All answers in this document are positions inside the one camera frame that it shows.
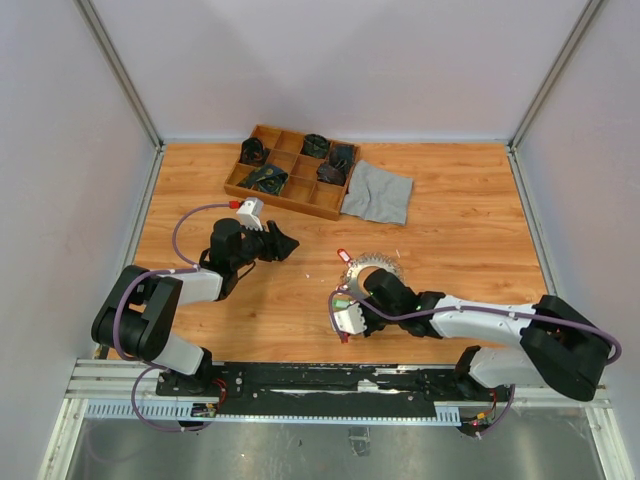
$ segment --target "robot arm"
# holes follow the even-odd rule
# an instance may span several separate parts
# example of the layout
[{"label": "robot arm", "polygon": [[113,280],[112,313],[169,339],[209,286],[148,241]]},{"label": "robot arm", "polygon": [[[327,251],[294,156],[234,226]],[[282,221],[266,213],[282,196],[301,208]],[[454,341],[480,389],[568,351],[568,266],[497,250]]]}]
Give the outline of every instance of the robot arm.
[{"label": "robot arm", "polygon": [[[363,302],[336,314],[338,330],[368,337],[386,325],[398,324],[418,337],[470,337],[509,347],[469,347],[456,365],[465,388],[546,384],[569,398],[589,401],[611,351],[602,336],[580,328],[596,330],[593,324],[558,297],[544,295],[537,304],[492,305],[441,292],[415,294],[383,268],[369,275],[364,289],[369,296]],[[417,313],[426,310],[435,311]],[[408,314],[414,315],[389,320],[389,316]],[[541,315],[569,321],[571,326],[535,319]]]},{"label": "robot arm", "polygon": [[[298,241],[284,235],[275,222],[262,226],[258,218],[262,206],[262,201],[249,198],[237,211],[240,221],[225,218],[215,223],[210,248],[202,252],[198,271],[169,271],[140,282],[127,299],[120,321],[119,339],[125,353],[171,369],[194,388],[211,385],[211,352],[171,333],[173,319],[181,305],[225,299],[238,283],[238,270],[256,259],[283,261],[298,247]],[[93,322],[95,342],[114,346],[118,304],[127,288],[147,272],[136,265],[122,271]]]}]

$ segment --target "white wall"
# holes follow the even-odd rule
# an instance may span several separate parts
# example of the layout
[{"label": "white wall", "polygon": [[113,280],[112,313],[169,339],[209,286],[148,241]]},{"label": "white wall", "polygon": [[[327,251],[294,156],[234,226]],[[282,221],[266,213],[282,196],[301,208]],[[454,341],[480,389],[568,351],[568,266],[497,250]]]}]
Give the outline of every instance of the white wall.
[{"label": "white wall", "polygon": [[607,384],[640,473],[639,24],[605,5],[521,153],[560,292],[623,343]]},{"label": "white wall", "polygon": [[153,149],[70,0],[0,15],[0,476],[35,478]]},{"label": "white wall", "polygon": [[507,139],[585,0],[95,0],[166,138]]}]

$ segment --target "wooden compartment box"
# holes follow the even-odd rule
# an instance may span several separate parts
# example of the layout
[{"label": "wooden compartment box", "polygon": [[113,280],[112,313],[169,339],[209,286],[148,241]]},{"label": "wooden compartment box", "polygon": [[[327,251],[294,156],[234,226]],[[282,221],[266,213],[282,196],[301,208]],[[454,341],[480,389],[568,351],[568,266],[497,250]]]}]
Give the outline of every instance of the wooden compartment box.
[{"label": "wooden compartment box", "polygon": [[[255,167],[240,163],[240,157],[238,157],[224,184],[224,191],[227,194],[240,198],[258,197],[269,205],[329,220],[337,220],[340,217],[340,207],[347,193],[353,166],[342,187],[319,182],[316,170],[326,159],[309,157],[301,153],[304,133],[257,125],[251,136],[259,138],[264,147],[270,150],[266,163],[280,167],[289,174],[287,183],[280,195],[264,193],[256,187],[251,189],[239,187],[238,183],[244,180]],[[329,151],[334,145],[353,145],[329,138],[327,140],[331,142]],[[357,162],[360,160],[360,147],[358,145],[354,147]]]}]

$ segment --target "wooden table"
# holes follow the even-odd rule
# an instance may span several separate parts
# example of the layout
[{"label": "wooden table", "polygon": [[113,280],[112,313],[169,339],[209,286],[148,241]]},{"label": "wooden table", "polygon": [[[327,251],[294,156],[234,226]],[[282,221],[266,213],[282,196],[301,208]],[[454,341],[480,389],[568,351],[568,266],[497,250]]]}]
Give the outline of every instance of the wooden table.
[{"label": "wooden table", "polygon": [[[169,146],[136,264],[184,265],[171,248],[173,227],[193,207],[229,200],[222,186],[239,149]],[[466,346],[477,343],[419,339],[390,326],[342,345],[326,305],[344,270],[338,248],[395,257],[414,291],[495,303],[532,302],[545,292],[502,145],[364,144],[362,158],[414,178],[405,227],[346,215],[336,222],[265,206],[263,223],[275,220],[300,247],[283,263],[258,262],[226,300],[181,307],[173,332],[227,361],[455,363]],[[213,223],[233,215],[228,209],[194,215],[180,232],[180,248],[197,259],[208,247]]]}]

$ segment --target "gray cloth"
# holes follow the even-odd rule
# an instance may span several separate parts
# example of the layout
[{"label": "gray cloth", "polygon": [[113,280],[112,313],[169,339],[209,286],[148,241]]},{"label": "gray cloth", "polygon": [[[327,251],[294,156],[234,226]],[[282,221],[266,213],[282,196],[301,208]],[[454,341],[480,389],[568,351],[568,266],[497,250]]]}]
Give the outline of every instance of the gray cloth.
[{"label": "gray cloth", "polygon": [[372,222],[405,225],[412,187],[412,178],[389,173],[360,160],[353,169],[341,212]]}]

